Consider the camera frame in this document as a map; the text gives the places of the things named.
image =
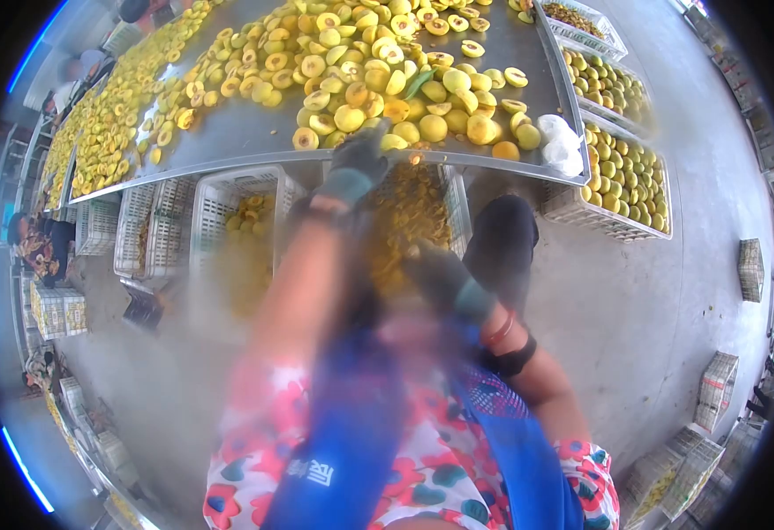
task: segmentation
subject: green glove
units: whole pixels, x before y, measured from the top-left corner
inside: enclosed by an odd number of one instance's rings
[[[481,287],[466,270],[457,254],[416,242],[419,254],[405,258],[404,272],[424,298],[441,313],[454,313],[477,325],[484,324],[496,303],[496,296]]]
[[[383,182],[393,163],[381,153],[381,139],[390,120],[364,129],[334,149],[331,169],[317,194],[336,197],[354,206],[363,196]]]

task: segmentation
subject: wall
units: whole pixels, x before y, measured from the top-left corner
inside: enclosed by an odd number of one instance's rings
[[[45,405],[26,393],[11,314],[10,255],[0,248],[0,421],[65,527],[90,527],[104,509]]]

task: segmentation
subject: wrist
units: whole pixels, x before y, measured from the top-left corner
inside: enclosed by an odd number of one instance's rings
[[[342,199],[332,197],[330,195],[322,195],[320,193],[314,195],[310,200],[310,207],[326,212],[336,211],[339,214],[348,213],[351,209],[350,206]]]
[[[501,303],[497,303],[481,326],[481,337],[491,337],[496,334],[507,324],[508,318],[508,310]],[[524,348],[528,341],[529,330],[519,321],[514,321],[507,334],[488,349],[493,355],[505,355]]]
[[[372,184],[369,177],[355,168],[332,168],[325,183],[317,189],[317,194],[337,198],[349,206],[369,193]]]

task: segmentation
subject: concrete floor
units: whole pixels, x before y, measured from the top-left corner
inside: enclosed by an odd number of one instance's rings
[[[613,474],[692,420],[699,377],[717,350],[740,355],[727,432],[766,356],[774,221],[766,184],[736,102],[704,48],[666,0],[588,1],[606,14],[641,74],[663,126],[674,234],[622,244],[538,215],[528,324],[563,364],[593,439]],[[474,208],[506,181],[473,172]],[[532,204],[536,183],[517,183]],[[759,238],[767,280],[762,303],[743,302],[739,240]],[[227,367],[237,351],[193,336],[176,315],[158,338],[121,322],[128,298],[112,255],[76,262],[92,333],[58,346],[87,397],[113,409],[144,488],[184,526],[200,525],[205,473]]]

